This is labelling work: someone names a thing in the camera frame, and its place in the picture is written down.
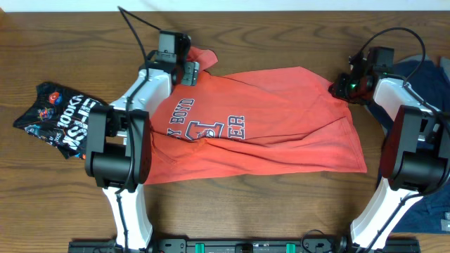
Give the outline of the red soccer t-shirt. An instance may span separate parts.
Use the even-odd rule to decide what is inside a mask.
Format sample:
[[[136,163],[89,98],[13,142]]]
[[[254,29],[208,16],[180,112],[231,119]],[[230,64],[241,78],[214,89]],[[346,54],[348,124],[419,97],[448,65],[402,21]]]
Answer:
[[[348,105],[303,67],[214,76],[213,51],[192,48],[195,86],[179,85],[151,118],[149,184],[243,174],[367,170]]]

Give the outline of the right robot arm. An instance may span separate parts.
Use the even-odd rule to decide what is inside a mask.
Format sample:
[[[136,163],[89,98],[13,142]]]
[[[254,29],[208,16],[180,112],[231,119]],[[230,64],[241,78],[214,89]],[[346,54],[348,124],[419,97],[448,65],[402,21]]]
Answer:
[[[407,78],[393,71],[394,51],[372,47],[349,59],[329,87],[334,98],[381,107],[393,121],[380,156],[380,182],[365,210],[334,252],[382,252],[403,215],[449,181],[449,114],[421,98]]]

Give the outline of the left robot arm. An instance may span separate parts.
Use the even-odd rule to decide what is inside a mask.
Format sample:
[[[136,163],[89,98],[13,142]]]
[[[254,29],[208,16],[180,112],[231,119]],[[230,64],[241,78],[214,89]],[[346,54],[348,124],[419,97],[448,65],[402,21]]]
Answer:
[[[107,197],[117,229],[113,245],[93,246],[91,252],[152,250],[153,226],[143,191],[152,162],[150,118],[174,85],[197,82],[199,64],[188,60],[190,49],[187,34],[161,31],[158,48],[143,55],[130,88],[109,105],[91,109],[85,170]]]

